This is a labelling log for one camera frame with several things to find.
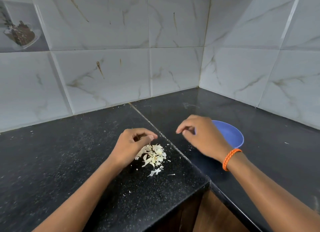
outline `black granite countertop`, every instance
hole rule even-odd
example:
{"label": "black granite countertop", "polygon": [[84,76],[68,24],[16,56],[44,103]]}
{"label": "black granite countertop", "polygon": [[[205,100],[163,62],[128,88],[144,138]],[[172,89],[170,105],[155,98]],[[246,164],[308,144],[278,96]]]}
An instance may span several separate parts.
{"label": "black granite countertop", "polygon": [[134,106],[211,179],[212,191],[251,231],[272,231],[232,174],[202,155],[177,126],[190,114],[237,127],[241,149],[275,182],[319,212],[320,131],[200,88],[141,100]]}
{"label": "black granite countertop", "polygon": [[[31,231],[111,153],[126,128],[157,133],[129,104],[0,134],[0,231]],[[84,231],[143,231],[209,179],[159,135],[164,170],[134,160],[108,186]]]}

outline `blue bowl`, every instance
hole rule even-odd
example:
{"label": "blue bowl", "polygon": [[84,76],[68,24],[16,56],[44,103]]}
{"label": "blue bowl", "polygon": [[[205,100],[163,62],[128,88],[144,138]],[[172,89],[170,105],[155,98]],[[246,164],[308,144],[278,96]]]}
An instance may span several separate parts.
{"label": "blue bowl", "polygon": [[245,138],[242,133],[235,128],[233,125],[230,125],[223,121],[212,120],[212,123],[217,127],[221,132],[225,140],[233,147],[239,148],[244,143]]}

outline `tile backsplash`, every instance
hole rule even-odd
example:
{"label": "tile backsplash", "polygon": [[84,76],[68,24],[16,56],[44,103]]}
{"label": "tile backsplash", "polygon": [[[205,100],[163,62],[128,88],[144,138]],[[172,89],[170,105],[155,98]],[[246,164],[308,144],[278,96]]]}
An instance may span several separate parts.
{"label": "tile backsplash", "polygon": [[210,0],[0,0],[0,131],[198,86]]}
{"label": "tile backsplash", "polygon": [[318,2],[211,0],[199,86],[320,129]]}

